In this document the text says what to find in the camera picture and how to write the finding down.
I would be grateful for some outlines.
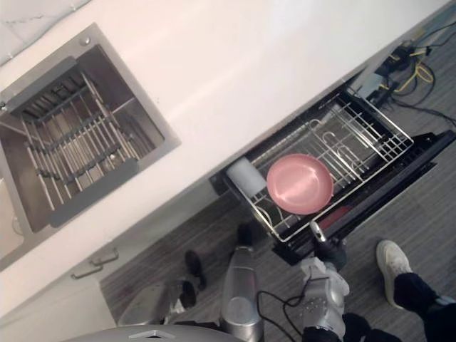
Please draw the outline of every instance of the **person's leg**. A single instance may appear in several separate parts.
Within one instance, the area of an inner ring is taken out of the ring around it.
[[[371,329],[364,317],[356,313],[345,313],[343,316],[346,331],[343,342],[401,342],[390,333],[378,329]]]
[[[428,342],[456,341],[456,302],[438,296],[417,274],[407,256],[389,240],[377,245],[377,263],[385,279],[388,302],[418,314],[424,321]]]

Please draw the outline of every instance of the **open drawer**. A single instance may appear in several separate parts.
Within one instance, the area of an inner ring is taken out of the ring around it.
[[[344,238],[430,170],[431,159],[455,138],[452,131],[411,138],[368,101],[338,90],[245,155],[263,177],[284,155],[318,158],[334,183],[331,201],[321,211],[291,214],[275,205],[267,188],[249,196],[226,181],[272,236],[274,251],[295,264],[313,250],[310,221],[317,221],[327,237]]]

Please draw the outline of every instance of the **kitchen counter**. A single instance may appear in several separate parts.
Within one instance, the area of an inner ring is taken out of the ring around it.
[[[181,145],[0,273],[4,316],[207,179],[449,0],[93,0],[0,67],[0,88],[91,23]]]

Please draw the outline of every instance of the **white sneaker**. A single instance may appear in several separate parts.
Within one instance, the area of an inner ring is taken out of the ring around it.
[[[394,302],[394,279],[399,274],[412,272],[407,256],[395,242],[383,240],[377,245],[377,265],[385,279],[386,299],[395,308],[403,309]]]

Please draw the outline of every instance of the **white cup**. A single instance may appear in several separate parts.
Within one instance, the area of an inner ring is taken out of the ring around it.
[[[228,169],[230,180],[248,197],[252,198],[266,187],[266,180],[247,158],[239,158]]]

